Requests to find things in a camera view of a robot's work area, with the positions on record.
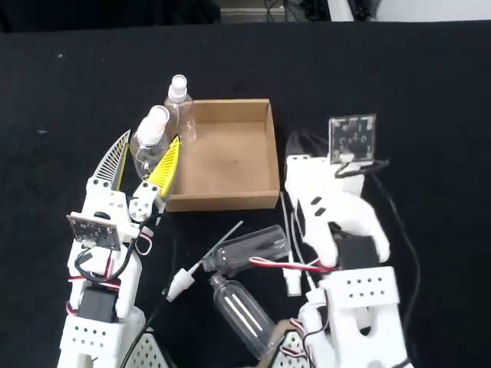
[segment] white spray cap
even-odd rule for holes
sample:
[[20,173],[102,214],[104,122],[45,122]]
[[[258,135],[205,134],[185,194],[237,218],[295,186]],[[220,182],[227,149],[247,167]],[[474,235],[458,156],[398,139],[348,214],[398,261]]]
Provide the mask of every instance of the white spray cap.
[[187,96],[187,79],[182,74],[174,75],[169,86],[169,100],[183,102]]
[[166,129],[170,113],[164,106],[154,106],[150,109],[147,117],[141,120],[138,127],[138,140],[143,145],[152,146],[162,138],[163,131]]

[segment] wire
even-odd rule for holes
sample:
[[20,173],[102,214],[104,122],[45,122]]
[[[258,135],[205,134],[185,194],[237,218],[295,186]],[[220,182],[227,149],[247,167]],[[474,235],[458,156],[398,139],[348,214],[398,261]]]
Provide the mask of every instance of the wire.
[[333,268],[326,268],[323,266],[322,267],[312,266],[309,264],[303,264],[298,262],[275,262],[261,257],[251,257],[249,258],[249,263],[255,266],[266,267],[266,268],[289,268],[292,270],[312,271],[312,272],[322,272],[322,273],[329,273],[334,270]]
[[407,234],[407,231],[406,231],[406,225],[404,224],[404,221],[402,220],[402,218],[399,216],[399,212],[397,210],[394,199],[392,198],[392,195],[390,195],[389,191],[385,188],[384,184],[382,184],[382,182],[379,180],[379,178],[375,174],[371,174],[371,178],[374,180],[375,184],[377,184],[377,187],[380,190],[382,196],[384,196],[386,198],[386,200],[389,202],[390,208],[392,209],[392,212],[394,214],[396,222],[399,226],[400,232],[404,238],[404,241],[406,242],[407,247],[409,248],[411,254],[413,255],[413,259],[414,259],[414,268],[416,271],[416,280],[414,282],[413,293],[410,297],[409,304],[407,305],[406,313],[404,314],[403,323],[402,323],[404,335],[407,335],[407,328],[409,327],[411,315],[412,315],[413,310],[414,310],[414,305],[416,304],[418,294],[420,293],[420,286],[421,286],[420,259],[417,256],[416,248],[414,247],[413,242],[409,239],[409,235]]
[[[295,230],[295,216],[293,215],[293,212],[290,213],[290,225],[292,228],[293,245],[295,246],[295,250],[297,251],[297,257],[300,260],[300,262],[304,264],[305,261],[302,256],[302,253],[300,252],[300,247],[298,246],[298,242],[297,242],[297,232]],[[308,286],[310,287],[310,290],[314,290],[315,283],[314,280],[312,279],[312,275],[309,272],[305,272],[305,276],[307,277],[307,282],[308,282]]]
[[264,0],[264,6],[266,8],[266,19],[268,21],[275,21],[275,19],[273,18],[272,14],[271,14],[271,9],[273,6],[276,5],[277,2],[278,2],[278,0],[274,0],[273,3],[270,6],[268,6],[267,0]]
[[386,160],[374,160],[371,165],[361,166],[358,170],[351,170],[344,172],[344,169],[348,167],[350,163],[343,163],[339,166],[339,169],[334,173],[336,179],[349,178],[356,175],[373,174],[389,166],[390,161]]
[[305,329],[301,320],[290,318],[289,322],[297,330],[297,332],[301,334],[302,337],[305,335]]
[[78,313],[78,310],[75,310],[71,307],[70,305],[70,302],[67,301],[64,305],[64,309],[67,311],[67,314],[71,315],[71,316],[76,316],[77,313]]
[[304,347],[305,354],[307,355],[307,358],[308,358],[308,364],[310,365],[311,368],[315,368],[315,364],[314,364],[314,361],[312,360],[312,358],[310,356],[310,352],[307,351],[307,347],[305,346],[305,341],[307,340],[307,337],[318,334],[319,332],[322,332],[326,328],[328,328],[328,325],[329,325],[329,309],[328,309],[328,293],[326,290],[324,290],[324,295],[325,295],[325,310],[326,310],[324,325],[319,330],[309,332],[306,335],[304,335],[302,338],[302,346]]
[[[138,248],[138,240],[140,240],[140,238],[143,238],[148,242],[148,248],[146,251],[141,251],[140,248]],[[152,250],[152,247],[153,247],[152,238],[148,235],[140,234],[140,237],[137,239],[137,243],[135,244],[135,250],[137,251],[137,253],[139,255],[148,255],[150,253],[150,251]]]
[[127,253],[124,257],[123,264],[111,276],[107,276],[104,278],[98,278],[96,276],[93,276],[90,272],[85,271],[81,267],[81,259],[91,250],[90,248],[85,249],[75,258],[75,261],[74,261],[75,268],[84,278],[86,278],[87,280],[92,281],[92,282],[104,283],[104,282],[109,282],[109,281],[117,279],[124,272],[126,267],[128,266],[128,263],[130,262],[131,254],[133,253],[133,250],[136,247],[137,239],[141,236],[141,231],[142,231],[143,227],[145,227],[149,222],[151,222],[153,220],[157,220],[158,218],[160,219],[162,217],[164,217],[164,213],[156,213],[155,215],[149,216],[146,220],[144,220],[140,223],[140,226],[139,226],[140,234],[136,238],[132,239],[131,243],[128,245]]
[[152,314],[148,317],[147,322],[142,327],[142,329],[137,334],[137,336],[134,338],[133,343],[131,343],[130,348],[128,349],[126,355],[124,356],[124,359],[123,359],[123,362],[121,363],[120,368],[124,368],[127,365],[128,360],[130,360],[131,354],[135,350],[135,347],[137,346],[137,344],[140,342],[141,337],[143,336],[143,334],[145,333],[147,328],[152,324],[153,320],[155,319],[155,317],[160,312],[160,309],[162,308],[162,306],[167,302],[167,295],[169,293],[170,284],[172,283],[173,276],[176,273],[176,253],[177,253],[177,246],[176,246],[176,239],[174,239],[173,240],[173,250],[172,250],[172,261],[170,264],[170,273],[169,273],[169,280],[167,282],[167,286],[163,292],[162,297],[160,298],[159,304],[155,307]]
[[279,347],[279,351],[282,352],[283,355],[295,359],[305,358],[307,359],[307,353],[303,353],[301,351],[290,349],[289,347]]
[[104,277],[106,278],[107,276],[109,276],[109,272],[110,272],[110,266],[111,264],[113,263],[113,259],[111,258],[111,256],[113,255],[113,250],[111,249],[110,252],[109,252],[109,257],[107,257],[107,262],[106,262],[106,271],[104,272]]

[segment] black cable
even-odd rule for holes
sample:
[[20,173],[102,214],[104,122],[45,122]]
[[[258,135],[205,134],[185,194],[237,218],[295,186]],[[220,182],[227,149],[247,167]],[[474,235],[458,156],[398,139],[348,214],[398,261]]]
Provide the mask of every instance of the black cable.
[[268,4],[267,4],[266,1],[267,0],[264,0],[264,6],[266,8],[266,19],[268,19],[268,21],[269,20],[275,21],[275,19],[273,18],[273,15],[271,14],[271,9],[272,9],[273,6],[276,5],[276,3],[278,2],[278,0],[274,0],[273,3],[270,6],[268,6]]
[[286,0],[285,1],[285,5],[284,5],[285,6],[285,11],[288,10],[290,12],[290,14],[293,15],[293,18],[295,18],[296,21],[300,21],[300,19],[297,17],[297,15],[295,14],[295,12],[290,9],[290,4],[293,5],[293,6],[295,6],[297,8],[297,4],[295,4],[294,2],[290,2],[290,1]]
[[349,178],[356,175],[365,175],[365,174],[373,174],[382,169],[385,169],[389,166],[390,161],[388,159],[385,160],[374,160],[374,163],[371,165],[361,166],[358,170],[344,171],[348,167],[350,163],[343,163],[339,166],[339,169],[334,173],[334,177],[336,179]]
[[288,6],[286,0],[283,0],[283,8],[285,9],[285,23],[288,23]]
[[407,247],[409,248],[411,254],[413,255],[414,259],[414,268],[416,271],[416,280],[414,282],[414,289],[413,293],[411,295],[411,298],[409,300],[409,304],[407,305],[406,313],[404,314],[403,318],[403,323],[402,323],[402,329],[404,332],[404,335],[407,340],[407,328],[409,327],[409,322],[411,319],[411,315],[413,313],[414,305],[416,304],[416,300],[418,297],[418,294],[420,293],[420,286],[421,286],[421,265],[420,265],[420,259],[417,256],[416,248],[413,245],[413,242],[409,239],[409,235],[407,235],[406,232],[406,225],[404,224],[404,221],[402,218],[399,216],[399,212],[397,210],[396,204],[394,203],[394,200],[392,199],[392,195],[390,195],[389,191],[385,188],[384,184],[377,178],[375,174],[371,174],[371,178],[374,180],[375,184],[377,184],[378,189],[380,190],[382,196],[384,196],[387,201],[389,202],[390,208],[392,209],[392,212],[394,213],[394,217],[396,219],[396,222],[399,226],[400,232],[404,238],[404,241],[406,242]]
[[[141,230],[147,226],[147,224],[153,220],[157,220],[158,218],[161,218],[163,217],[164,214],[163,213],[156,213],[155,215],[151,215],[149,216],[146,220],[143,220],[141,223],[140,223],[140,232]],[[140,237],[140,235],[138,235],[135,239],[133,239],[130,243],[130,245],[128,245],[128,249],[127,249],[127,253],[124,257],[124,260],[123,260],[123,264],[121,265],[121,267],[119,267],[117,269],[117,271],[115,271],[111,276],[108,276],[106,278],[98,278],[97,276],[93,276],[90,272],[87,272],[85,271],[82,267],[81,267],[81,259],[89,252],[91,251],[91,249],[85,249],[84,251],[82,251],[76,258],[75,258],[75,261],[74,261],[74,266],[75,268],[77,269],[77,271],[80,273],[81,276],[83,276],[85,279],[87,279],[88,281],[92,281],[92,282],[96,282],[96,283],[104,283],[104,282],[110,282],[110,281],[113,281],[113,280],[116,280],[123,272],[124,270],[126,269],[126,267],[128,266],[128,263],[130,262],[130,258],[131,258],[131,254],[133,253],[133,250],[135,249],[135,245],[137,243],[137,239]]]
[[167,302],[167,295],[169,293],[170,284],[172,283],[173,276],[176,273],[176,253],[177,253],[177,246],[176,246],[176,239],[174,239],[173,240],[173,250],[172,250],[172,261],[170,264],[170,273],[169,273],[169,280],[167,282],[167,286],[163,292],[162,297],[160,298],[159,304],[157,304],[157,306],[153,310],[152,314],[148,317],[147,322],[142,327],[142,329],[137,334],[137,336],[134,338],[133,343],[131,343],[130,348],[128,349],[126,355],[124,356],[124,359],[123,359],[123,362],[121,363],[120,368],[124,368],[127,365],[128,360],[130,360],[131,354],[135,350],[135,347],[137,347],[138,342],[140,342],[141,337],[143,336],[143,334],[145,333],[147,328],[152,324],[153,320],[155,319],[155,317],[160,312],[160,309],[162,308],[162,306]]
[[306,333],[305,336],[303,336],[303,338],[302,338],[302,346],[304,348],[305,355],[307,356],[307,359],[308,359],[308,365],[311,368],[315,368],[315,364],[312,361],[312,358],[310,357],[310,354],[306,349],[305,341],[307,340],[307,337],[318,334],[319,332],[325,331],[328,328],[328,325],[329,325],[329,308],[328,308],[328,292],[326,290],[324,290],[324,295],[325,295],[325,310],[326,310],[324,325],[319,330]]

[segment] perforated white plate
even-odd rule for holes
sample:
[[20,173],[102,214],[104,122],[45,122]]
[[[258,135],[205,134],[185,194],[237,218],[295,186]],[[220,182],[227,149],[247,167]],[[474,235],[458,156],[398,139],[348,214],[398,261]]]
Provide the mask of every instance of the perforated white plate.
[[[288,347],[298,352],[303,352],[302,339],[298,335],[297,331],[288,331],[285,339],[283,340],[283,347]],[[308,368],[307,358],[291,358],[283,355],[281,351],[276,354],[275,359],[271,364],[272,368]]]
[[145,333],[135,347],[127,368],[170,368],[151,333]]

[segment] mounting hole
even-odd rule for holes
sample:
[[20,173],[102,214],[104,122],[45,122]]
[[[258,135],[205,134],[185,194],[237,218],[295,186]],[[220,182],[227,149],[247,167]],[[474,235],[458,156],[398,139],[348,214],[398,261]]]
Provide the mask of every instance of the mounting hole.
[[311,205],[317,205],[321,201],[322,197],[315,197],[312,199],[312,202],[310,202]]
[[315,217],[319,217],[324,212],[325,212],[325,208],[324,207],[321,207],[320,209],[318,209],[317,211],[315,211],[315,214],[314,215],[315,215]]

